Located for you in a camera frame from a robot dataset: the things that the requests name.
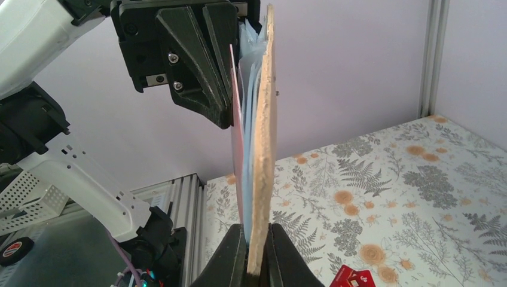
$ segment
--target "red card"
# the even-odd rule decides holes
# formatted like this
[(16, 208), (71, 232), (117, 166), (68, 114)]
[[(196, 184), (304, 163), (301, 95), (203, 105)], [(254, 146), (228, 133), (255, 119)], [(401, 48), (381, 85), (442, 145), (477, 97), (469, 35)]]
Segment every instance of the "red card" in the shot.
[(342, 265), (329, 287), (375, 287), (375, 283), (368, 270), (355, 271)]
[(352, 287), (375, 287), (369, 270), (353, 272), (348, 281)]
[(347, 280), (352, 277), (354, 272), (355, 270), (349, 266), (342, 265), (329, 287), (351, 287), (352, 285)]

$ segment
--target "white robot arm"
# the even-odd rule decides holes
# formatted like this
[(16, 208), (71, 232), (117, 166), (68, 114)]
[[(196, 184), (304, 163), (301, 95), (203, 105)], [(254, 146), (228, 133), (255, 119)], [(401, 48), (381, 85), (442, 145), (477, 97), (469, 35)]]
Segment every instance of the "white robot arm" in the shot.
[(0, 3), (0, 100), (26, 88), (68, 46), (105, 19), (97, 12), (74, 26), (74, 18), (57, 0)]
[[(34, 76), (76, 39), (104, 20), (94, 13), (81, 26), (56, 0), (6, 0), (0, 5), (0, 99), (27, 88)], [(151, 214), (149, 204), (121, 191), (70, 133), (59, 133), (17, 163), (51, 182), (95, 216), (119, 242), (137, 236)]]

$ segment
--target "black joint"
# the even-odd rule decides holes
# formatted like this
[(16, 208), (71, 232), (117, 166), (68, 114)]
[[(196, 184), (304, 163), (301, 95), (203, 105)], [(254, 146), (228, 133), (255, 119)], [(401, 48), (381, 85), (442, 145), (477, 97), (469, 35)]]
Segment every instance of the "black joint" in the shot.
[[(231, 63), (229, 46), (237, 52), (236, 2), (244, 0), (114, 1), (111, 18), (136, 91), (168, 83), (175, 104), (222, 129), (230, 127), (231, 67), (237, 63)], [(260, 0), (247, 2), (256, 27)], [(178, 59), (170, 60), (171, 54)]]
[(106, 0), (58, 0), (67, 12), (74, 18), (71, 23), (81, 26), (96, 11), (109, 16), (109, 3)]
[(16, 164), (33, 152), (46, 153), (45, 144), (68, 134), (68, 127), (62, 108), (32, 82), (0, 100), (0, 162)]
[(158, 207), (149, 210), (151, 216), (145, 226), (137, 230), (138, 236), (120, 243), (120, 246), (131, 255), (132, 264), (136, 268), (150, 269), (157, 279), (170, 282), (169, 286), (180, 286), (187, 231), (177, 228), (172, 234), (170, 216)]

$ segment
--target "white bracket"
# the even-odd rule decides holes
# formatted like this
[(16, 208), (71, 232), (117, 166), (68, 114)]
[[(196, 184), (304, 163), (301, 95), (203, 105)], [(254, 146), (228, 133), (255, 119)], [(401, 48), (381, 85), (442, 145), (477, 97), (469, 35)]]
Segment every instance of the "white bracket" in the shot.
[(97, 218), (118, 242), (137, 236), (138, 228), (145, 226), (151, 214), (148, 203), (120, 190), (72, 134), (60, 133), (46, 147), (46, 153), (34, 152), (17, 165), (66, 193)]

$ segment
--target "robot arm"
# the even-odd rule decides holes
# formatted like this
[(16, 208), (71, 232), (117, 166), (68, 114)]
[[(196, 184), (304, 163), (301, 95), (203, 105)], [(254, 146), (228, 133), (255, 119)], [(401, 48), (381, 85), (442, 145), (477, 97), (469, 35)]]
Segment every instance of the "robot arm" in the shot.
[[(237, 65), (230, 63), (230, 44), (237, 51), (238, 21), (245, 17), (260, 30), (260, 1), (6, 0), (1, 4), (0, 27), (10, 29), (0, 30), (0, 66), (8, 71), (0, 77), (0, 162), (17, 164), (64, 191), (105, 226), (131, 254), (136, 268), (150, 269), (157, 279), (179, 286), (182, 258), (171, 248), (177, 238), (169, 216), (121, 190), (80, 147), (63, 109), (32, 79), (110, 16), (138, 92), (167, 84), (177, 105), (226, 129), (232, 113), (230, 67)], [(318, 282), (297, 251), (296, 258), (287, 262), (290, 271), (279, 268), (276, 253), (286, 249), (274, 247), (294, 247), (284, 234), (277, 225), (270, 228), (272, 248), (267, 248), (264, 275), (281, 276), (272, 279), (271, 286), (282, 286), (284, 281), (292, 286), (294, 277), (287, 274), (298, 263), (302, 269), (298, 274), (311, 279), (306, 282)], [(228, 286), (244, 286), (247, 252), (242, 236), (239, 225), (231, 227), (192, 286), (225, 286), (221, 285), (225, 281)]]

